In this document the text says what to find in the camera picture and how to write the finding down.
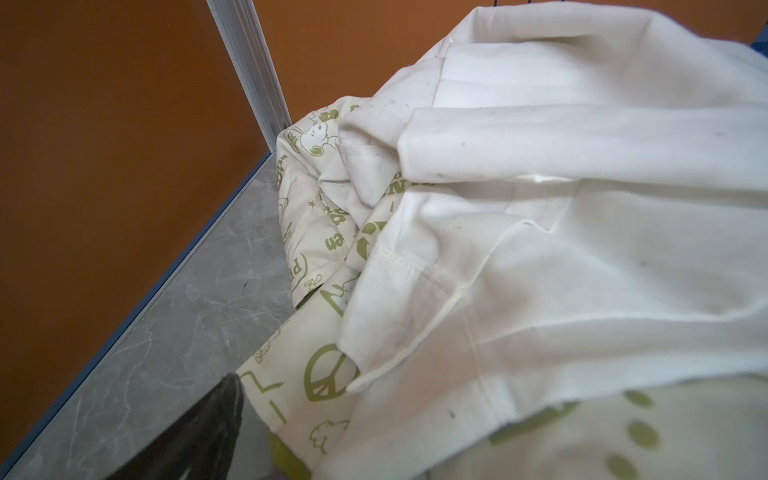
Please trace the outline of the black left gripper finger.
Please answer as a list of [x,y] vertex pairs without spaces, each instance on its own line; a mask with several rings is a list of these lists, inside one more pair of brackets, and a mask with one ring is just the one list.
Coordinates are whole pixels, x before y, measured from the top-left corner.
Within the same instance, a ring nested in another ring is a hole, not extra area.
[[110,479],[225,479],[240,434],[245,400],[239,377],[230,373],[110,474]]

